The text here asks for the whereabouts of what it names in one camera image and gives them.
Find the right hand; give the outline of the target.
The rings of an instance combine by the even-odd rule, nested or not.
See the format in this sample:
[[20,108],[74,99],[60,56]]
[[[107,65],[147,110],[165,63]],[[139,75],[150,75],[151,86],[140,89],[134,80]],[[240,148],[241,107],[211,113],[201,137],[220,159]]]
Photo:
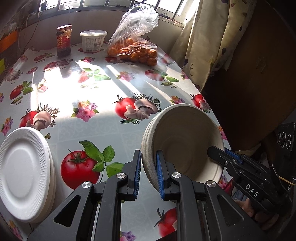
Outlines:
[[248,216],[253,217],[254,209],[249,198],[247,198],[245,201],[236,199],[235,202],[248,214]]

